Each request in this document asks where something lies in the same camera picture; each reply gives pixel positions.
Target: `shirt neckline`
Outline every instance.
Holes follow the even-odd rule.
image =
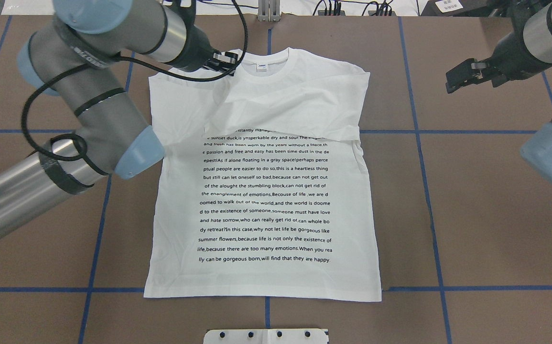
[[[241,50],[234,50],[234,52],[241,55]],[[250,53],[246,53],[244,56],[244,60],[242,61],[243,64],[245,63],[252,63],[255,65],[264,65],[264,64],[272,64],[272,63],[282,63],[285,61],[284,66],[282,69],[278,70],[278,72],[268,75],[268,76],[257,76],[250,74],[243,66],[239,66],[236,69],[236,76],[243,80],[252,81],[254,83],[271,83],[274,81],[281,80],[287,74],[293,69],[295,63],[297,62],[297,52],[293,48],[286,48],[285,50],[282,50],[281,52],[277,52],[275,54],[270,55],[254,55]]]

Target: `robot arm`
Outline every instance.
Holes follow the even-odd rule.
[[[195,27],[195,1],[188,8],[179,4],[54,0],[53,22],[32,35],[18,66],[38,88],[33,97],[42,89],[61,96],[81,126],[43,146],[27,132],[37,152],[0,175],[0,238],[104,176],[114,172],[129,179],[163,158],[151,126],[108,68],[125,59],[121,50],[187,72],[203,67],[233,73],[238,56],[212,48]],[[50,88],[43,86],[53,80]]]
[[[498,87],[524,80],[552,66],[552,2],[536,11],[542,0],[512,1],[514,32],[499,43],[488,59],[467,59],[446,73],[446,91],[488,80]],[[522,157],[552,183],[552,120],[523,145]]]

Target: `white floor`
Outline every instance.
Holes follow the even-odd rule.
[[[215,5],[208,2],[217,2],[219,4],[230,4],[230,0],[203,0],[198,2],[198,14],[235,14],[236,9],[231,5]],[[295,15],[311,15],[318,0],[281,0],[280,11],[282,13],[293,13]],[[418,0],[420,12],[424,8],[427,0]],[[240,5],[257,6],[257,0],[239,0]],[[395,13],[399,16],[416,16],[416,0],[392,0],[391,6]],[[351,2],[342,2],[342,10],[346,11],[346,15],[361,15],[364,4],[355,4]],[[243,8],[244,13],[257,13],[256,9]],[[53,5],[51,0],[5,0],[2,14],[25,14],[25,15],[51,15],[53,13]]]

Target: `brown table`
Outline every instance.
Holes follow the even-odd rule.
[[[484,58],[500,18],[296,17],[250,22],[249,51],[287,46],[372,73],[361,141],[369,167],[383,302],[144,299],[160,165],[113,177],[0,241],[0,343],[201,343],[208,329],[322,327],[333,344],[552,343],[552,186],[520,146],[552,116],[552,69],[448,95],[444,73]],[[47,17],[0,16],[0,172],[31,149],[33,91],[15,56]],[[200,17],[217,48],[239,19]],[[114,67],[149,116],[140,66]],[[38,141],[77,126],[62,100],[32,108]]]

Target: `shirt tag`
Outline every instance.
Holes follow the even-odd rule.
[[[450,12],[450,11],[456,11],[456,10],[459,10],[459,9],[463,8],[463,6],[459,2],[459,0],[436,1],[435,5],[437,5],[437,8],[440,11],[442,11],[442,13],[446,13],[446,12]]]
[[[257,72],[267,72],[267,64],[258,64]]]

